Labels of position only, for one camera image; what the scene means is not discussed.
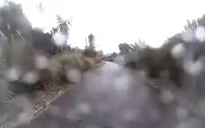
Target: water droplet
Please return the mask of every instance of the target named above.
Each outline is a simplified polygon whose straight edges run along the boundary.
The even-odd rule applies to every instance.
[[[66,76],[70,82],[79,83],[81,80],[81,72],[78,69],[69,69]]]
[[[172,94],[171,91],[165,90],[161,93],[161,101],[163,103],[171,103],[174,100],[174,95]]]
[[[188,111],[185,108],[178,107],[176,110],[177,118],[180,120],[184,120],[188,116]]]
[[[202,60],[197,60],[193,62],[191,60],[186,60],[184,64],[184,70],[187,71],[190,75],[198,75],[204,68]]]
[[[38,80],[39,80],[38,75],[34,72],[28,72],[23,77],[23,81],[26,84],[35,84]]]
[[[80,114],[89,114],[91,113],[91,106],[88,103],[80,103],[77,105],[77,111]]]
[[[195,30],[195,37],[200,42],[205,42],[205,27],[199,26]]]
[[[194,33],[191,29],[185,31],[182,33],[182,39],[185,41],[185,42],[192,42],[194,40]]]
[[[48,67],[48,59],[45,56],[36,56],[35,65],[38,69],[46,69]]]
[[[176,44],[172,50],[171,50],[171,55],[174,57],[174,58],[181,58],[184,53],[185,53],[186,49],[184,47],[184,44],[182,43],[179,43],[179,44]]]
[[[21,72],[18,68],[11,68],[6,72],[6,77],[9,81],[16,81],[19,80]]]

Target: overcast sky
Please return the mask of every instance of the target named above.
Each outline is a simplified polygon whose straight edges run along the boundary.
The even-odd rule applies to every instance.
[[[105,53],[118,51],[119,43],[134,43],[138,38],[159,47],[166,37],[181,31],[187,19],[195,19],[205,11],[205,0],[15,1],[22,3],[36,27],[49,30],[56,24],[56,14],[73,17],[69,43],[84,47],[86,36],[93,33],[98,49]],[[37,10],[41,2],[43,13]]]

